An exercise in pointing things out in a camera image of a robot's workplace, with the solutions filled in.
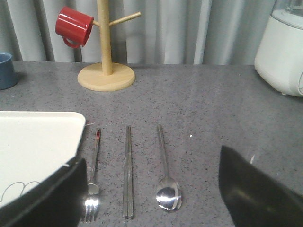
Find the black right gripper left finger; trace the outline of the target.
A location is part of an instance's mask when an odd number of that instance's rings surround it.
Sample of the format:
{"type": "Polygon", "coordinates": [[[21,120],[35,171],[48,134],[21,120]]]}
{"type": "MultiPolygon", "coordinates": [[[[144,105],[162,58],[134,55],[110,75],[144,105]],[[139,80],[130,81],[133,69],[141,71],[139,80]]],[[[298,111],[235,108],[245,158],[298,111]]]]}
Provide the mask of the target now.
{"type": "Polygon", "coordinates": [[[76,227],[87,194],[87,164],[72,158],[37,187],[0,209],[2,227],[76,227]]]}

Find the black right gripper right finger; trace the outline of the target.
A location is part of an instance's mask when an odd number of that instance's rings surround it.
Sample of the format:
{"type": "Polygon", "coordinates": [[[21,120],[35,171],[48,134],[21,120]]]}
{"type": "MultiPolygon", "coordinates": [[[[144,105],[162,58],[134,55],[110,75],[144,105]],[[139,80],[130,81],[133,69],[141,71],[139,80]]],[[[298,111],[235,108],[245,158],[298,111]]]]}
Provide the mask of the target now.
{"type": "Polygon", "coordinates": [[[301,227],[303,198],[222,146],[219,189],[237,227],[301,227]]]}

